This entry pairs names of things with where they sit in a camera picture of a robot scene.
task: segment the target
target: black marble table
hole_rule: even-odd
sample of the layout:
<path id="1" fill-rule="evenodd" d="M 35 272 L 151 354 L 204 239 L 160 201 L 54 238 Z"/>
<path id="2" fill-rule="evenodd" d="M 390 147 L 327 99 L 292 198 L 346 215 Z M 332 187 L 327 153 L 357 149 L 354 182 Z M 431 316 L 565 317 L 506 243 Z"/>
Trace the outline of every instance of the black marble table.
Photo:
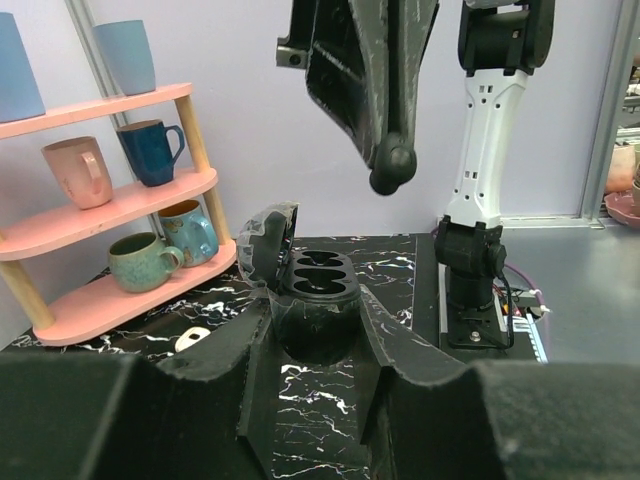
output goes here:
<path id="1" fill-rule="evenodd" d="M 360 283 L 369 287 L 399 322 L 411 327 L 417 239 L 413 235 L 307 238 L 297 239 L 294 248 L 348 255 Z M 234 265 L 223 275 L 91 342 L 64 348 L 43 347 L 28 332 L 4 351 L 135 353 L 157 362 L 175 353 L 176 340 L 189 328 L 214 331 L 232 321 L 251 301 L 251 290 Z M 348 360 L 327 368 L 304 366 L 292 360 L 283 364 L 275 478 L 369 478 L 366 450 L 355 442 L 352 368 Z"/>

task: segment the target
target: green ceramic mug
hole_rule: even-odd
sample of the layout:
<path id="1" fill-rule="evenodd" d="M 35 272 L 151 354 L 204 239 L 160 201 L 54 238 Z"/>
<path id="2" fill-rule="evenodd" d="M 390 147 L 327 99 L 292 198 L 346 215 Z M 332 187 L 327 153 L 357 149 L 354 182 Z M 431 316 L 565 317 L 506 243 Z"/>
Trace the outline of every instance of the green ceramic mug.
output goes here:
<path id="1" fill-rule="evenodd" d="M 155 233 L 136 233 L 109 248 L 109 268 L 126 292 L 148 292 L 169 280 L 184 264 L 179 248 L 167 247 Z"/>

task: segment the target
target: shelf leg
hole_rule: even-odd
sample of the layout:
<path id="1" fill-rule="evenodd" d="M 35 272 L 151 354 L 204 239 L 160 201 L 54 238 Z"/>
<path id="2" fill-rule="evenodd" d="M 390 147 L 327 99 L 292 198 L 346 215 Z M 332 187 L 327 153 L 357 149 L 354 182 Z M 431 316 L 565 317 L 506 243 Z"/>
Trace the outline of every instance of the shelf leg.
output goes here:
<path id="1" fill-rule="evenodd" d="M 0 274 L 13 292 L 34 328 L 44 329 L 55 323 L 53 314 L 18 261 L 0 262 Z"/>
<path id="2" fill-rule="evenodd" d="M 187 137 L 187 144 L 189 145 L 193 164 L 197 172 L 204 172 L 211 168 L 211 164 L 209 163 L 207 150 L 202 140 L 202 132 L 198 125 L 198 119 L 196 118 L 191 97 L 176 98 L 175 103 L 178 109 L 178 115 L 180 116 L 180 122 L 182 123 L 182 129 L 184 130 L 185 137 Z M 222 202 L 220 201 L 216 187 L 206 191 L 202 196 L 204 197 L 204 202 L 207 204 L 207 209 L 211 216 L 213 228 L 218 236 L 218 241 L 222 245 L 229 243 L 231 241 L 231 235 L 229 234 L 227 218 L 224 215 L 224 209 L 222 208 Z"/>

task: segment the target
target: mug handle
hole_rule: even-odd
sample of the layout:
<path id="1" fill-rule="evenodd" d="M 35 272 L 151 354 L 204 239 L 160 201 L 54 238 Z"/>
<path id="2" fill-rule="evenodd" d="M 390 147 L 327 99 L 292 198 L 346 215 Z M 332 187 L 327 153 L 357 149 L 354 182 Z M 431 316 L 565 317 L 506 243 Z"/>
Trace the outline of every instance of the mug handle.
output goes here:
<path id="1" fill-rule="evenodd" d="M 89 169 L 89 176 L 91 177 L 91 189 L 93 193 L 98 194 L 102 191 L 102 172 L 98 165 L 98 160 L 91 152 L 85 152 L 80 154 L 80 158 Z"/>
<path id="2" fill-rule="evenodd" d="M 170 130 L 173 130 L 174 132 L 176 132 L 178 134 L 178 142 L 180 142 L 180 146 L 178 147 L 178 151 L 175 153 L 175 155 L 171 159 L 171 165 L 174 165 L 176 163 L 176 160 L 178 160 L 178 157 L 180 156 L 180 154 L 184 150 L 184 132 L 182 131 L 182 129 L 179 126 L 172 125 L 171 127 L 164 127 L 164 134 L 167 135 L 167 133 L 169 133 Z"/>
<path id="3" fill-rule="evenodd" d="M 166 270 L 167 273 L 173 273 L 177 269 L 179 269 L 182 265 L 184 265 L 184 254 L 182 253 L 182 250 L 180 250 L 179 248 L 166 247 L 158 255 L 160 255 L 160 256 L 169 255 L 170 257 L 173 257 L 173 259 L 175 259 L 175 262 L 173 262 L 173 261 L 171 262 L 171 263 L 173 263 L 172 267 L 171 268 L 167 268 L 167 270 Z"/>
<path id="4" fill-rule="evenodd" d="M 218 237 L 216 231 L 213 229 L 211 222 L 201 215 L 194 215 L 191 217 L 191 223 L 204 234 L 206 241 L 200 245 L 200 251 L 205 257 L 212 257 L 220 246 L 218 244 Z"/>

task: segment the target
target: storage shelf in background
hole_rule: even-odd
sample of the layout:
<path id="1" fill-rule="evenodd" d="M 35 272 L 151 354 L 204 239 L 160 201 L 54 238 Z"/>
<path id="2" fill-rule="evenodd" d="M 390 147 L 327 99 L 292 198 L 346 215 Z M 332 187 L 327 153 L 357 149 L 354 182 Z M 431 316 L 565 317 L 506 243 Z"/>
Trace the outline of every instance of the storage shelf in background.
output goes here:
<path id="1" fill-rule="evenodd" d="M 26 133 L 61 127 L 70 123 L 91 120 L 115 113 L 126 112 L 135 108 L 148 107 L 156 103 L 175 100 L 191 95 L 193 86 L 190 83 L 180 83 L 158 87 L 153 92 L 132 96 L 117 96 L 79 103 L 60 108 L 52 108 L 38 117 L 17 120 L 15 122 L 0 123 L 0 139 L 24 135 Z"/>
<path id="2" fill-rule="evenodd" d="M 41 255 L 144 217 L 209 190 L 218 182 L 215 169 L 198 173 L 177 169 L 172 182 L 145 187 L 136 182 L 118 188 L 113 200 L 97 208 L 80 210 L 74 204 L 26 218 L 3 228 L 0 261 Z"/>
<path id="3" fill-rule="evenodd" d="M 52 303 L 49 308 L 56 322 L 49 328 L 33 331 L 49 346 L 90 340 L 221 274 L 235 259 L 235 242 L 220 245 L 216 256 L 207 263 L 181 268 L 167 283 L 146 293 L 126 293 L 107 275 Z"/>

